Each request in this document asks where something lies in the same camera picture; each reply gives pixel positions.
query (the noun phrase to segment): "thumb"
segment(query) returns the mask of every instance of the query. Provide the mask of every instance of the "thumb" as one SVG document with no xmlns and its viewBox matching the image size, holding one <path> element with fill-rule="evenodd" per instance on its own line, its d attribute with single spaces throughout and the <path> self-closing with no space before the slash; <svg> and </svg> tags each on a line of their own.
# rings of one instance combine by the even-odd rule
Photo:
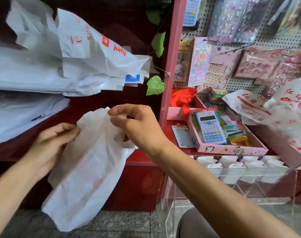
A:
<svg viewBox="0 0 301 238">
<path fill-rule="evenodd" d="M 118 115 L 118 116 L 111 116 L 110 117 L 110 121 L 111 123 L 121 129 L 125 129 L 126 124 L 128 122 L 128 118 L 122 116 L 122 115 Z"/>
<path fill-rule="evenodd" d="M 74 128 L 73 130 L 70 130 L 69 132 L 61 136 L 53 138 L 53 141 L 58 145 L 63 145 L 76 138 L 79 133 L 80 133 L 80 128 Z"/>
</svg>

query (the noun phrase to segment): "forearm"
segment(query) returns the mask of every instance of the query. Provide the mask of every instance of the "forearm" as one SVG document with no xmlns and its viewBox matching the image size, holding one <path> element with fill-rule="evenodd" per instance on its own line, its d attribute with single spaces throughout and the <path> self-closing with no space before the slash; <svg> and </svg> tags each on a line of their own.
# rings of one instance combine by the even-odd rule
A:
<svg viewBox="0 0 301 238">
<path fill-rule="evenodd" d="M 0 177 L 0 234 L 37 182 L 32 168 L 17 162 Z"/>
<path fill-rule="evenodd" d="M 299 237 L 169 142 L 153 159 L 196 206 L 220 237 Z"/>
</svg>

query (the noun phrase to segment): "left hand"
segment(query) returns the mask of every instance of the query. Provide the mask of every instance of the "left hand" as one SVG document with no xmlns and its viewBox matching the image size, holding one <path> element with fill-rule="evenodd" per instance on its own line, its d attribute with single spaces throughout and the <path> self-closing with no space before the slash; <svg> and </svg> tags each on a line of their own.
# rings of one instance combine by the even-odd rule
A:
<svg viewBox="0 0 301 238">
<path fill-rule="evenodd" d="M 74 124 L 61 123 L 42 131 L 21 159 L 35 173 L 37 181 L 48 174 L 62 155 L 63 145 L 72 141 L 80 129 Z"/>
</svg>

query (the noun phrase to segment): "stone floor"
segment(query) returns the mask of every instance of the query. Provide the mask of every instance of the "stone floor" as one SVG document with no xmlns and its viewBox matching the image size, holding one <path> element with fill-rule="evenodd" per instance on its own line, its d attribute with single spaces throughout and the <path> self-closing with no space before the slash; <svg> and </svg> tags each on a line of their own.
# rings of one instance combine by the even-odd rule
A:
<svg viewBox="0 0 301 238">
<path fill-rule="evenodd" d="M 301 235 L 301 205 L 262 206 Z M 156 212 L 101 211 L 88 225 L 72 232 L 56 229 L 52 220 L 39 210 L 19 210 L 1 238 L 159 238 Z"/>
</svg>

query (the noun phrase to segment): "hand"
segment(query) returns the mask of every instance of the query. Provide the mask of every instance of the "hand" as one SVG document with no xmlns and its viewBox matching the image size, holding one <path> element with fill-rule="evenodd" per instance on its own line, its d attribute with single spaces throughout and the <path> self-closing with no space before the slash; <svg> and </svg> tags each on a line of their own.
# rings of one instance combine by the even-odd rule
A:
<svg viewBox="0 0 301 238">
<path fill-rule="evenodd" d="M 61 123 L 42 131 L 21 162 L 35 172 L 37 181 L 42 179 L 61 156 L 63 145 L 76 138 L 79 132 L 77 126 L 69 123 Z"/>
<path fill-rule="evenodd" d="M 108 111 L 111 123 L 123 129 L 129 139 L 151 158 L 159 156 L 170 141 L 161 130 L 149 106 L 123 104 Z M 126 114 L 135 119 L 128 119 Z"/>
</svg>

